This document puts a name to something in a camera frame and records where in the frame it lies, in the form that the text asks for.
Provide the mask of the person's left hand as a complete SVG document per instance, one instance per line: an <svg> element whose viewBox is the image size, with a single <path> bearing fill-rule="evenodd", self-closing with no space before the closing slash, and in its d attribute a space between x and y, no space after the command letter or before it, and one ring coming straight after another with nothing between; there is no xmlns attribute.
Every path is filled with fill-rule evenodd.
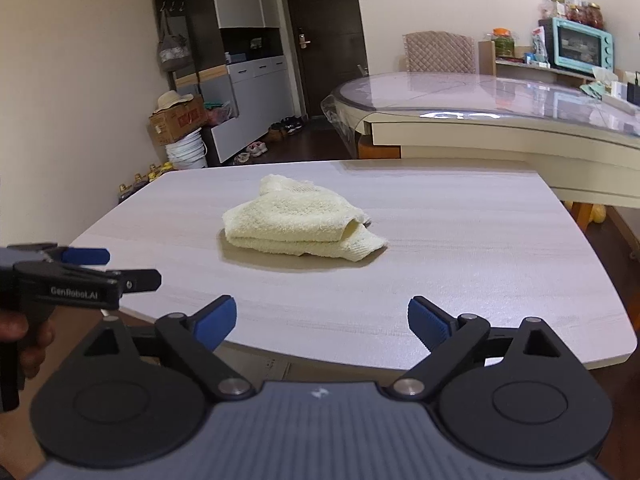
<svg viewBox="0 0 640 480"><path fill-rule="evenodd" d="M31 328L23 313L1 312L1 343L9 349L12 372L20 372L27 379L37 376L54 338L55 328L51 320Z"/></svg>

